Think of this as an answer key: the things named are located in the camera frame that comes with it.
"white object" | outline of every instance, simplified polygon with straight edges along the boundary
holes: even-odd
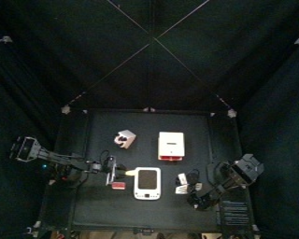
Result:
[[[187,194],[188,185],[180,185],[175,188],[175,194]]]
[[[65,105],[65,106],[61,108],[61,110],[63,110],[63,113],[64,113],[64,114],[69,114],[69,112],[71,112],[71,107],[69,107],[68,105]]]
[[[179,174],[178,175],[178,178],[179,178],[179,182],[180,182],[180,185],[187,185],[187,178],[186,178],[186,175],[184,173],[183,174]]]
[[[140,200],[159,199],[160,169],[152,167],[138,167],[135,171],[135,198]]]
[[[227,115],[229,115],[230,118],[235,118],[237,117],[237,112],[233,109],[230,109],[227,111]]]
[[[184,157],[184,133],[159,132],[159,160],[182,161]]]
[[[120,131],[115,137],[115,143],[120,146],[120,148],[128,148],[134,143],[136,135],[131,131]]]

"black curtain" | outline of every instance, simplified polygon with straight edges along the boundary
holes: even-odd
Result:
[[[0,38],[4,35],[0,27]],[[12,140],[32,135],[51,148],[60,115],[17,49],[0,42],[0,238],[21,238],[25,228],[33,225],[47,180],[40,162],[24,164],[9,159]]]
[[[299,47],[243,107],[241,138],[266,167],[253,186],[265,238],[299,238]]]

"wire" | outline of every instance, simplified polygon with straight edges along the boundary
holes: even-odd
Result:
[[[195,168],[195,169],[192,169],[188,173],[187,173],[187,175],[190,175],[194,171],[196,171],[196,174],[198,174],[198,177],[199,177],[199,170]]]
[[[104,159],[107,159],[107,158],[109,157],[109,150],[104,150],[104,151],[101,152],[101,154],[100,154],[99,160],[100,160],[101,166],[103,166],[103,154],[104,154],[104,153],[107,153],[107,154],[105,154],[105,157],[104,157]]]

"handheld device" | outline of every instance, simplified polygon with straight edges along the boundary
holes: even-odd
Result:
[[[160,197],[160,169],[138,167],[135,169],[135,198],[156,200]]]

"black table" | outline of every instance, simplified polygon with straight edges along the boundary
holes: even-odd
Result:
[[[123,130],[130,130],[138,136],[130,149],[119,148],[113,143],[116,132]],[[159,132],[184,133],[183,161],[159,161]],[[128,169],[140,166],[160,168],[159,200],[135,199],[134,177],[124,179],[126,190],[112,190],[105,186],[103,174],[89,175],[80,187],[64,182],[56,183],[47,186],[40,216],[43,230],[229,233],[237,230],[245,233],[253,231],[247,190],[237,190],[223,199],[225,205],[234,201],[247,206],[249,220],[239,225],[229,223],[223,201],[219,206],[202,212],[187,204],[186,195],[175,194],[179,173],[198,169],[203,190],[207,192],[212,187],[207,179],[207,165],[238,160],[242,156],[235,121],[226,114],[88,110],[87,114],[77,111],[65,115],[55,151],[75,153],[89,160],[97,160],[104,150],[109,150],[118,163],[123,163]]]

